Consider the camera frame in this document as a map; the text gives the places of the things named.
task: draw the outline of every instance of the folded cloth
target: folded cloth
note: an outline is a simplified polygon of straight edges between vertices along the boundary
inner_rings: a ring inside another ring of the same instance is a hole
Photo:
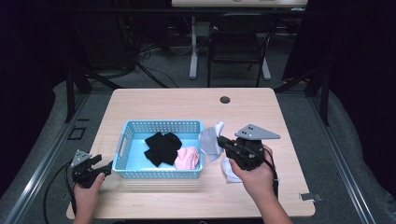
[[[199,133],[199,144],[201,151],[204,152],[210,161],[217,160],[224,149],[218,145],[218,137],[224,127],[224,122],[219,121],[218,124],[210,128],[204,129]]]
[[[175,167],[177,170],[193,170],[199,160],[196,147],[182,147],[177,151]]]
[[[181,147],[180,139],[173,133],[155,133],[151,137],[145,139],[149,146],[149,150],[145,151],[148,158],[155,166],[159,166],[162,162],[173,165],[177,157],[177,150]]]
[[[242,182],[242,180],[233,173],[233,169],[231,168],[231,164],[230,164],[230,159],[228,157],[224,158],[224,160],[221,162],[221,167],[224,174],[227,175],[228,182],[237,182],[237,183]]]

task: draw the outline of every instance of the pink garment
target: pink garment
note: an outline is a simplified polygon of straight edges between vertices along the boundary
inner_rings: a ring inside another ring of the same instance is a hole
[[[177,170],[193,170],[198,160],[199,154],[196,147],[182,147],[177,151],[175,167]]]

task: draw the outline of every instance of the basket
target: basket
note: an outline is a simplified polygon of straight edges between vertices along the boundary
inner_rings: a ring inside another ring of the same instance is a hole
[[[198,178],[204,167],[204,153],[199,147],[198,135],[203,129],[200,120],[127,120],[121,132],[112,168],[124,178]],[[193,170],[177,170],[174,165],[155,166],[146,158],[149,149],[145,139],[157,132],[173,133],[182,147],[196,147],[200,160]]]

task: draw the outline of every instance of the person's left hand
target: person's left hand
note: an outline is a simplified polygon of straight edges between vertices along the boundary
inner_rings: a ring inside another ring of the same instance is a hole
[[[77,183],[74,187],[77,213],[74,224],[91,223],[96,205],[99,202],[99,188],[105,180],[105,174],[99,174],[89,189]]]

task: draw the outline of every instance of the wooden tabletop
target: wooden tabletop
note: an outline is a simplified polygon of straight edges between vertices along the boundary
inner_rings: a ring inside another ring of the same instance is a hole
[[[172,0],[173,7],[305,7],[308,0]]]
[[[231,102],[219,99],[228,96]],[[116,90],[93,142],[91,154],[102,154],[103,166],[113,160],[122,127],[128,119],[199,119],[204,128],[224,122],[221,135],[234,133],[249,123],[280,134],[263,140],[274,151],[280,178],[279,200],[289,216],[309,217],[312,202],[302,201],[308,187],[288,129],[272,89],[128,89]],[[124,179],[118,173],[106,177],[101,187],[96,218],[229,218],[260,217],[260,212],[241,183],[227,183],[220,159],[210,162],[197,179]],[[71,208],[67,216],[74,218]]]

